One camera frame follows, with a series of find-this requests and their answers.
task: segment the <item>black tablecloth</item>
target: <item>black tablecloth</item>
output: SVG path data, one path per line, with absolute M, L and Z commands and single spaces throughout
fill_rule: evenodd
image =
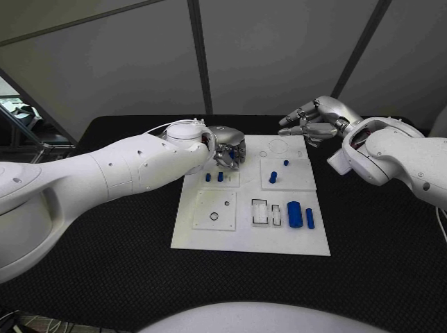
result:
M 204 116 L 246 134 L 278 117 Z M 181 116 L 100 117 L 86 153 Z M 433 208 L 397 180 L 368 185 L 308 147 L 330 257 L 169 249 L 182 179 L 89 210 L 38 265 L 0 286 L 0 303 L 68 322 L 136 330 L 214 302 L 301 305 L 394 332 L 447 332 L 447 258 Z

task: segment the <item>blue cylinder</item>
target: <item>blue cylinder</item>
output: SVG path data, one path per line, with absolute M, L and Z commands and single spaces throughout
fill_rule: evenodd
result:
M 301 205 L 298 201 L 291 201 L 286 204 L 288 207 L 288 222 L 291 228 L 299 228 L 302 226 L 301 217 Z
M 269 182 L 273 184 L 275 183 L 275 177 L 278 176 L 278 173 L 273 171 L 270 172 L 270 177 L 269 177 Z
M 305 209 L 305 220 L 308 221 L 308 229 L 314 229 L 312 210 L 311 210 L 311 208 Z

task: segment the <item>robotic hand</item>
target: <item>robotic hand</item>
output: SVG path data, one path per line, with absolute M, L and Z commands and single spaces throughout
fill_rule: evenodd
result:
M 312 146 L 335 135 L 342 138 L 341 148 L 327 159 L 340 175 L 353 169 L 377 186 L 396 178 L 420 200 L 447 210 L 445 138 L 425 138 L 412 126 L 390 118 L 363 120 L 328 96 L 304 104 L 279 125 L 286 126 L 296 119 L 299 126 L 280 129 L 280 136 L 304 135 Z
M 136 135 L 55 162 L 0 162 L 0 283 L 39 261 L 86 210 L 197 172 L 211 157 L 236 169 L 244 151 L 237 130 L 188 120 L 161 137 Z

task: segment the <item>white platform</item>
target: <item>white platform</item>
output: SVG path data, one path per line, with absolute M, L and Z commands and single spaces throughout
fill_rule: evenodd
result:
M 221 182 L 216 181 L 218 171 L 224 175 Z M 275 184 L 267 181 L 270 171 L 278 172 Z M 246 135 L 246 162 L 239 172 L 216 166 L 210 160 L 198 173 L 184 177 L 171 248 L 328 256 L 314 189 L 302 137 Z M 252 226 L 252 199 L 267 203 L 265 228 Z M 289 201 L 301 204 L 304 223 L 296 229 L 288 226 Z M 272 205 L 280 210 L 278 227 L 272 226 Z M 305 208 L 312 209 L 312 230 L 306 227 Z

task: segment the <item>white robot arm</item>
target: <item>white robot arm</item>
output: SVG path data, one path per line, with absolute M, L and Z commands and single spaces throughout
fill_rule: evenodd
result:
M 304 135 L 317 146 L 322 139 L 342 137 L 340 150 L 327 159 L 338 174 L 351 169 L 373 185 L 392 178 L 405 182 L 415 196 L 447 211 L 447 139 L 426 138 L 402 121 L 361 119 L 355 112 L 328 96 L 304 104 L 280 121 L 279 135 Z
M 211 156 L 234 169 L 243 155 L 243 134 L 194 120 L 171 124 L 162 138 L 142 134 L 55 162 L 0 162 L 0 283 L 39 261 L 86 210 L 156 189 Z

